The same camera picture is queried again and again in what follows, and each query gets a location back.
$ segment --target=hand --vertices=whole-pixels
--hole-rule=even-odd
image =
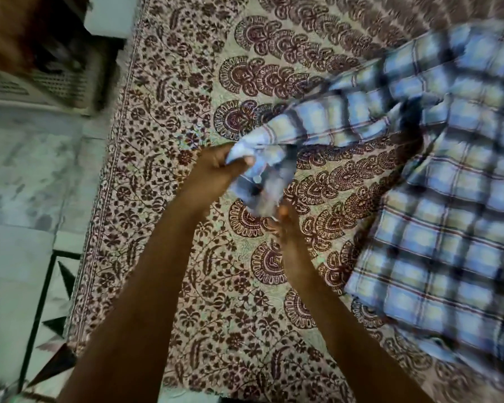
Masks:
[[[234,143],[202,150],[177,197],[188,210],[204,215],[210,205],[226,192],[239,175],[254,164],[254,157],[238,158],[226,165],[226,157]]]
[[[308,245],[300,229],[299,215],[289,201],[282,201],[276,217],[278,222],[271,219],[269,225],[277,232],[282,249],[282,263],[289,284],[297,289],[307,282],[310,274],[316,274],[316,268],[312,264]]]

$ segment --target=forearm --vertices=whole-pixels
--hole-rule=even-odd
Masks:
[[[197,221],[179,200],[168,205],[60,403],[156,401]]]
[[[305,277],[295,283],[295,289],[310,310],[356,400],[360,403],[431,402],[420,386],[358,323],[311,263],[306,271]]]

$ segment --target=person's right hand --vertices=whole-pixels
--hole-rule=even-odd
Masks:
[[[310,274],[316,274],[316,269],[300,229],[299,215],[293,205],[283,200],[276,217],[278,221],[271,219],[269,224],[277,232],[286,277],[289,284],[296,288],[305,283]]]

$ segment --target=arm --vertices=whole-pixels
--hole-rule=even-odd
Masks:
[[[245,158],[224,166],[230,148],[225,144],[202,152],[113,310],[94,331],[60,403],[157,401],[195,227],[250,163]]]
[[[432,402],[420,386],[359,324],[338,296],[317,274],[289,204],[274,223],[282,247],[289,283],[309,309],[327,348],[345,375],[356,400],[365,402]]]

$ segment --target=plaid shirt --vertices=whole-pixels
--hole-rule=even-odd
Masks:
[[[229,161],[257,163],[232,190],[254,210],[303,144],[407,126],[423,149],[383,197],[345,290],[432,355],[504,373],[504,22],[427,33],[319,86],[234,146]]]

